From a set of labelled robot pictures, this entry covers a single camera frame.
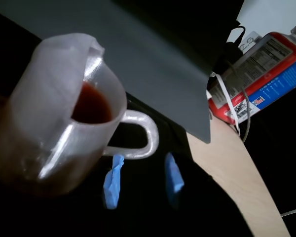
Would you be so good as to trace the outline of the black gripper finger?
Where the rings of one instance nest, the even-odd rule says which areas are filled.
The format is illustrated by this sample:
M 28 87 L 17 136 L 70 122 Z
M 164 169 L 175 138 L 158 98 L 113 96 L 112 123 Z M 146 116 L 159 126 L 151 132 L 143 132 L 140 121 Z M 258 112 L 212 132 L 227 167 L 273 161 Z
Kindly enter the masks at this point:
M 164 167 L 167 199 L 173 209 L 178 209 L 181 190 L 185 183 L 172 153 L 166 155 Z
M 121 169 L 124 165 L 123 155 L 114 155 L 112 168 L 106 174 L 103 184 L 104 204 L 107 209 L 113 210 L 118 206 L 121 182 Z

